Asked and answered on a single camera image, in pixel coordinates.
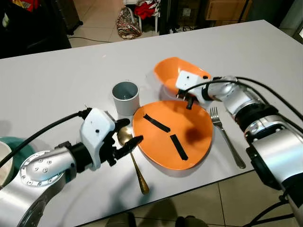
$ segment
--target power cord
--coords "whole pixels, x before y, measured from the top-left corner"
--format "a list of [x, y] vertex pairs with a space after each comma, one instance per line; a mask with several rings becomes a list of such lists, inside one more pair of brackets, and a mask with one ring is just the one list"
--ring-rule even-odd
[[233, 84], [238, 84], [238, 85], [242, 85], [244, 87], [247, 87], [249, 89], [251, 89], [254, 93], [256, 93], [260, 99], [262, 99], [262, 101], [266, 104], [269, 104], [269, 102], [256, 90], [254, 89], [252, 86], [248, 85], [248, 84], [244, 84], [242, 82], [239, 82], [239, 81], [232, 81], [232, 80], [213, 80], [213, 81], [208, 81], [208, 82], [203, 82], [203, 83], [200, 83], [200, 84], [196, 84], [188, 89], [186, 89], [184, 92], [188, 92], [190, 91], [191, 89], [194, 89], [196, 87], [199, 87], [199, 86], [202, 86], [202, 85], [206, 85], [206, 84], [215, 84], [215, 83], [233, 83]]
[[262, 84], [261, 82], [258, 82], [258, 81], [254, 80], [254, 79], [250, 79], [250, 78], [237, 77], [237, 79], [247, 80], [249, 82], [258, 84], [259, 86], [265, 88], [270, 93], [272, 93], [274, 96], [276, 96], [278, 99], [280, 99], [281, 102], [283, 102], [289, 109], [291, 109], [303, 121], [303, 115], [297, 109], [295, 109], [288, 101], [286, 101], [282, 96], [280, 96], [276, 91], [274, 91], [273, 89], [271, 89], [269, 86], [267, 86], [265, 84]]
[[95, 41], [95, 42], [101, 42], [101, 43], [112, 43], [112, 42], [109, 42], [109, 41], [103, 41], [103, 40], [95, 40], [95, 39], [88, 39], [88, 38], [84, 38], [84, 37], [78, 37], [78, 36], [73, 36], [73, 37], [68, 37], [69, 39], [87, 39], [87, 40], [90, 40], [90, 41]]
[[283, 220], [283, 219], [294, 217], [294, 214], [287, 214], [287, 215], [282, 215], [282, 216], [278, 216], [278, 217], [274, 217], [274, 218], [259, 220], [261, 217], [266, 215], [271, 210], [273, 210], [273, 209], [275, 209], [279, 206], [282, 206], [284, 204], [288, 204], [288, 200], [284, 199], [284, 200], [281, 200], [281, 201], [275, 203], [274, 205], [271, 205], [270, 207], [266, 208], [264, 211], [259, 213], [250, 223], [248, 223], [248, 224], [246, 224], [242, 227], [251, 227], [251, 226], [259, 225], [259, 224], [262, 224], [262, 223], [267, 223], [267, 222], [271, 222], [271, 221], [278, 221], [278, 220]]
[[[214, 83], [225, 83], [225, 82], [229, 82], [229, 83], [233, 83], [233, 84], [238, 84], [238, 85], [242, 85], [244, 87], [247, 87], [249, 89], [251, 89], [253, 92], [255, 92], [259, 97], [260, 99], [265, 103], [265, 104], [269, 104], [269, 102], [256, 90], [254, 89], [253, 87], [251, 87], [250, 85], [248, 84], [244, 84], [244, 83], [241, 83], [239, 81], [232, 81], [232, 80], [213, 80], [213, 81], [208, 81], [208, 82], [204, 82], [204, 83], [200, 83], [200, 84], [197, 84], [197, 85], [194, 85], [188, 89], [186, 89], [184, 92], [188, 92], [190, 91], [191, 89], [194, 89], [196, 87], [199, 87], [199, 86], [202, 86], [202, 85], [206, 85], [206, 84], [214, 84]], [[269, 88], [268, 86], [266, 86], [268, 89], [270, 89], [270, 91], [273, 91], [273, 94], [277, 94], [273, 89]], [[296, 128], [298, 131], [300, 131], [302, 134], [303, 134], [303, 129], [297, 125], [296, 123], [294, 123], [293, 121], [289, 120], [288, 118], [284, 117], [283, 115], [280, 114], [280, 116], [287, 122], [289, 123], [290, 125], [292, 125], [294, 128]]]
[[63, 117], [62, 119], [53, 122], [49, 125], [47, 125], [46, 127], [42, 128], [41, 130], [39, 130], [38, 132], [36, 132], [34, 135], [30, 136], [29, 138], [27, 138], [25, 141], [23, 141], [18, 147], [16, 147], [16, 149], [14, 149], [13, 151], [11, 151], [8, 155], [6, 155], [1, 161], [0, 161], [0, 168], [7, 163], [15, 154], [17, 154], [23, 147], [25, 147], [28, 143], [30, 143], [31, 141], [33, 141], [34, 139], [36, 139], [38, 136], [40, 136], [41, 134], [45, 133], [47, 130], [57, 126], [58, 124], [61, 124], [65, 121], [68, 121], [74, 117], [82, 117], [83, 119], [85, 119], [87, 117], [87, 115], [90, 113], [91, 108], [87, 108], [86, 110], [83, 111], [79, 111], [77, 113], [73, 113], [69, 116]]

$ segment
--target gold spoon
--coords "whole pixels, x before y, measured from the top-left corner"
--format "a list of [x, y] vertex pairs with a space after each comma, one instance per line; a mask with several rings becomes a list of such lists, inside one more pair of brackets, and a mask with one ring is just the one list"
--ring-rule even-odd
[[[121, 128], [119, 130], [119, 132], [117, 133], [117, 137], [118, 137], [118, 141], [120, 143], [121, 146], [124, 146], [124, 144], [126, 142], [128, 142], [131, 138], [133, 138], [133, 135], [132, 135], [132, 130], [131, 128], [125, 126], [123, 128]], [[137, 166], [137, 163], [134, 159], [134, 156], [132, 154], [132, 152], [130, 152], [131, 154], [131, 157], [132, 157], [132, 160], [133, 160], [133, 163], [134, 163], [134, 167], [136, 169], [136, 173], [137, 173], [137, 176], [138, 176], [138, 181], [139, 181], [139, 186], [140, 186], [140, 189], [141, 189], [141, 192], [142, 194], [147, 194], [150, 189], [146, 183], [146, 181], [144, 180], [140, 170], [139, 170], [139, 167]]]

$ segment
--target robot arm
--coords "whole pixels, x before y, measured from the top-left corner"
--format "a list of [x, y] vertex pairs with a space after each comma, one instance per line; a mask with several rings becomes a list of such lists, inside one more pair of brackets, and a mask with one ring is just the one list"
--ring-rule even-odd
[[104, 161], [112, 166], [132, 151], [142, 136], [134, 137], [120, 149], [113, 147], [112, 138], [129, 123], [128, 119], [115, 121], [107, 112], [94, 108], [81, 126], [82, 143], [28, 157], [13, 181], [0, 190], [0, 226], [37, 226], [49, 200], [77, 173], [88, 168], [96, 170]]
[[[236, 81], [234, 77], [214, 78]], [[184, 91], [208, 79], [180, 72], [176, 82], [178, 96], [192, 101]], [[262, 102], [246, 87], [222, 82], [204, 85], [189, 91], [200, 105], [206, 101], [222, 101], [239, 125], [250, 147], [246, 149], [262, 182], [288, 196], [294, 215], [303, 226], [303, 136], [279, 115], [278, 110]]]

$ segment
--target orange bowl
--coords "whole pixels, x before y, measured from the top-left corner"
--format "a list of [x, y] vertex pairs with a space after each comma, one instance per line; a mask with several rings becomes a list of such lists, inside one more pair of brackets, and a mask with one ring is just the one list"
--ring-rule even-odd
[[200, 77], [207, 76], [210, 79], [211, 75], [203, 69], [193, 65], [178, 57], [167, 58], [160, 61], [154, 68], [154, 73], [163, 85], [174, 95], [178, 93], [175, 87], [179, 73], [184, 70]]

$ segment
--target white cup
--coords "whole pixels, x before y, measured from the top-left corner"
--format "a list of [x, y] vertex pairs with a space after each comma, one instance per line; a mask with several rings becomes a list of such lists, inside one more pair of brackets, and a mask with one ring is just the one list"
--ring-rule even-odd
[[133, 82], [123, 81], [116, 84], [112, 94], [118, 114], [131, 116], [140, 107], [139, 88]]

